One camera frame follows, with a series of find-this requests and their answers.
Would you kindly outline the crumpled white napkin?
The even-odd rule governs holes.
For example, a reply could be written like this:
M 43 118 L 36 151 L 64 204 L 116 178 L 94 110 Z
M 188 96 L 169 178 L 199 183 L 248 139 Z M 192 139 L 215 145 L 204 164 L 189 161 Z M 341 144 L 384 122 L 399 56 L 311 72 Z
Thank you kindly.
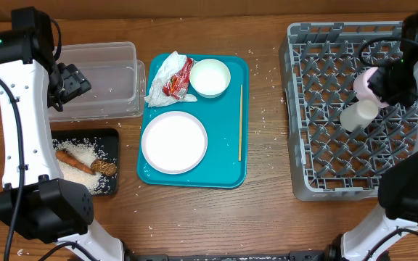
M 144 98 L 146 103 L 148 103 L 148 107 L 166 107 L 177 102 L 197 101 L 196 96 L 188 94 L 188 92 L 181 100 L 166 96 L 163 93 L 163 86 L 170 80 L 172 75 L 182 69 L 187 58 L 190 57 L 174 51 L 164 60 L 152 81 L 148 95 Z

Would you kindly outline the grey dishwasher rack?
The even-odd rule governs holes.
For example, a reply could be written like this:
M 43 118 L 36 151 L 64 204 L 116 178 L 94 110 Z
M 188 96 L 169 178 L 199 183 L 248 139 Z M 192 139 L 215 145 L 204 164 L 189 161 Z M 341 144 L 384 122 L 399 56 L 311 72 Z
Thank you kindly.
M 279 50 L 289 119 L 288 146 L 294 195 L 303 201 L 360 200 L 377 195 L 390 167 L 411 155 L 418 105 L 380 108 L 365 128 L 341 126 L 340 113 L 358 102 L 353 82 L 373 63 L 400 59 L 402 22 L 293 23 Z

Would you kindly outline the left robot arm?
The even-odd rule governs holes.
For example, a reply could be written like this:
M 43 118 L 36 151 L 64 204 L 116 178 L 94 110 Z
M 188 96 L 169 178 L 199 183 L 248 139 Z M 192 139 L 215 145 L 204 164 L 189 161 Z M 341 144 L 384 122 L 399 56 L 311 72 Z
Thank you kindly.
M 48 110 L 90 90 L 59 61 L 60 27 L 34 7 L 15 9 L 0 32 L 0 111 L 5 164 L 0 221 L 9 235 L 67 248 L 83 260 L 131 260 L 126 244 L 95 220 L 89 190 L 67 181 L 54 154 Z

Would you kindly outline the red snack wrapper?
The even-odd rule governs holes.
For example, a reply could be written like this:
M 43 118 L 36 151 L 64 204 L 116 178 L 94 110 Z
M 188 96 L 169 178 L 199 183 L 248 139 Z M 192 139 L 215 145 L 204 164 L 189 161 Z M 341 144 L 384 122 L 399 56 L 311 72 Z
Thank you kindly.
M 194 60 L 187 58 L 184 66 L 163 86 L 163 93 L 177 100 L 185 97 L 188 91 L 190 72 L 194 65 Z

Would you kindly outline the wooden chopstick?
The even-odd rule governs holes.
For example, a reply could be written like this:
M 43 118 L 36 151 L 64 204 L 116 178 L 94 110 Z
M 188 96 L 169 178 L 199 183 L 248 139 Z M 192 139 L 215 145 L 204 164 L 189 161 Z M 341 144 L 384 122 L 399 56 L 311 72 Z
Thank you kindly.
M 240 100 L 239 100 L 239 149 L 238 161 L 242 160 L 242 121 L 243 121 L 243 85 L 240 85 Z

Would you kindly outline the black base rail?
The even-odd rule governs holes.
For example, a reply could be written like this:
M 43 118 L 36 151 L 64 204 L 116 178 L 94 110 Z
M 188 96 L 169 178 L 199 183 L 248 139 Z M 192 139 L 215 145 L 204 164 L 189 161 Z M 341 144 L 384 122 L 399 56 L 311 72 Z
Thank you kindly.
M 252 254 L 252 255 L 195 255 L 168 256 L 166 254 L 132 254 L 133 261 L 321 261 L 323 251 L 293 251 L 287 254 Z

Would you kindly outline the pile of white rice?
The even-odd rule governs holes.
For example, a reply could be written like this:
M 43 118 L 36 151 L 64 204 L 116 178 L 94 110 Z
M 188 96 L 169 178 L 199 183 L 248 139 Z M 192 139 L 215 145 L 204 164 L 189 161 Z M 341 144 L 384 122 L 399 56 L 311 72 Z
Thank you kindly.
M 105 195 L 113 191 L 115 176 L 107 177 L 94 170 L 94 160 L 103 160 L 105 153 L 95 151 L 95 143 L 88 140 L 53 140 L 54 151 L 63 177 L 67 181 L 84 185 L 92 195 Z

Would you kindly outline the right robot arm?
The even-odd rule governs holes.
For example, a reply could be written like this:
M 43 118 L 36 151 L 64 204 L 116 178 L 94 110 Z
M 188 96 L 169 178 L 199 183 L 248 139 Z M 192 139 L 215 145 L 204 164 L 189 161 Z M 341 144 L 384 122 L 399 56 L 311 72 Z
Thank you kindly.
M 403 56 L 377 64 L 372 58 L 360 57 L 367 69 L 354 80 L 358 103 L 340 115 L 347 131 L 359 127 L 360 112 L 369 120 L 375 118 L 375 112 L 363 108 L 367 102 L 378 109 L 395 104 L 418 105 L 418 12 L 403 21 L 401 36 L 367 41 L 358 54 L 382 41 L 400 42 Z M 408 234 L 418 236 L 418 121 L 411 155 L 384 172 L 377 198 L 375 208 L 353 230 L 337 236 L 320 260 L 388 260 L 387 250 L 394 243 Z

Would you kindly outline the teal serving tray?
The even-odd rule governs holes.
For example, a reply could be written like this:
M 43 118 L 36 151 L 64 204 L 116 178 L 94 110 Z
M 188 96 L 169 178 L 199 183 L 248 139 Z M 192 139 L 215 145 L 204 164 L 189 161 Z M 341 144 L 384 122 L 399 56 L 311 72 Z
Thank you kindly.
M 197 96 L 196 102 L 177 102 L 167 107 L 144 108 L 142 129 L 165 112 L 182 111 L 195 116 L 205 127 L 208 150 L 201 163 L 194 169 L 168 175 L 151 167 L 142 152 L 136 164 L 137 175 L 151 185 L 186 186 L 232 189 L 242 184 L 247 174 L 247 146 L 249 125 L 249 68 L 245 60 L 236 56 L 191 54 L 196 61 L 217 59 L 230 70 L 231 81 L 226 91 L 213 99 Z M 239 149 L 239 100 L 243 85 L 242 160 L 238 161 Z

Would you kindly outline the black plastic tray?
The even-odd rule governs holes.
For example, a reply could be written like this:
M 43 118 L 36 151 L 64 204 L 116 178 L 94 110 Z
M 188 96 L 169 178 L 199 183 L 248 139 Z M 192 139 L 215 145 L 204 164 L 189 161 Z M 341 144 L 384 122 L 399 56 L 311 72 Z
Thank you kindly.
M 100 159 L 119 166 L 119 135 L 113 128 L 53 130 L 52 138 L 56 151 L 70 153 L 87 166 Z M 64 162 L 60 168 L 64 179 L 83 184 L 93 196 L 111 195 L 118 190 L 118 171 L 110 176 L 100 172 L 90 175 Z

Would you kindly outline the white bowl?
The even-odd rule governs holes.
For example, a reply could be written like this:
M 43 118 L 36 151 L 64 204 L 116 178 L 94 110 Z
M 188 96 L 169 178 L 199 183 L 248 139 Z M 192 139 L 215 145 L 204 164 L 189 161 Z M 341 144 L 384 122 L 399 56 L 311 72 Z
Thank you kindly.
M 369 79 L 375 74 L 377 67 L 372 67 L 359 74 L 353 82 L 353 90 L 356 92 L 356 98 L 361 100 L 371 100 L 379 108 L 386 108 L 389 106 L 386 102 L 381 102 L 380 98 L 373 93 L 369 88 Z

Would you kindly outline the clear plastic bin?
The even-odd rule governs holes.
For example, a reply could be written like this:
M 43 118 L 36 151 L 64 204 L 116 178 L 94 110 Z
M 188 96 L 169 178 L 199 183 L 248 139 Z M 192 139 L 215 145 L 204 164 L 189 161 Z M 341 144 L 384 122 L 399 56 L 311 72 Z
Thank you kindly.
M 131 42 L 88 43 L 62 47 L 60 62 L 74 64 L 91 90 L 69 101 L 62 112 L 51 108 L 52 122 L 140 117 L 144 111 L 146 72 Z

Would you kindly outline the white saucer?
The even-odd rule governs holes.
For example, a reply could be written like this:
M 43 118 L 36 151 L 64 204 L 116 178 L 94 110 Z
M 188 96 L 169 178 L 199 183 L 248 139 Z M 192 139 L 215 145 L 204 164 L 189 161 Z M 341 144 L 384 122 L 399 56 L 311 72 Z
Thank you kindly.
M 217 59 L 203 59 L 196 62 L 189 75 L 193 89 L 202 97 L 216 98 L 229 86 L 229 68 Z

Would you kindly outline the white cup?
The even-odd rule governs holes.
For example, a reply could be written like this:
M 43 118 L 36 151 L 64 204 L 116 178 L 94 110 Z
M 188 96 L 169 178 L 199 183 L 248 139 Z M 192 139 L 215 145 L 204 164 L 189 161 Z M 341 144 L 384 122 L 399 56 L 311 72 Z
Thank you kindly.
M 357 127 L 365 128 L 378 115 L 379 107 L 371 100 L 365 99 L 345 108 L 340 113 L 341 126 L 352 132 Z

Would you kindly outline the large white plate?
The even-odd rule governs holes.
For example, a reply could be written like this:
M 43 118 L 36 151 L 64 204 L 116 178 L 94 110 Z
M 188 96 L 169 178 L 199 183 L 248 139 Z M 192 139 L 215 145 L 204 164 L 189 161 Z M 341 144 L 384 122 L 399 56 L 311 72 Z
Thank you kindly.
M 182 111 L 165 112 L 149 122 L 141 140 L 146 162 L 157 171 L 178 175 L 194 169 L 204 158 L 208 135 L 203 124 Z

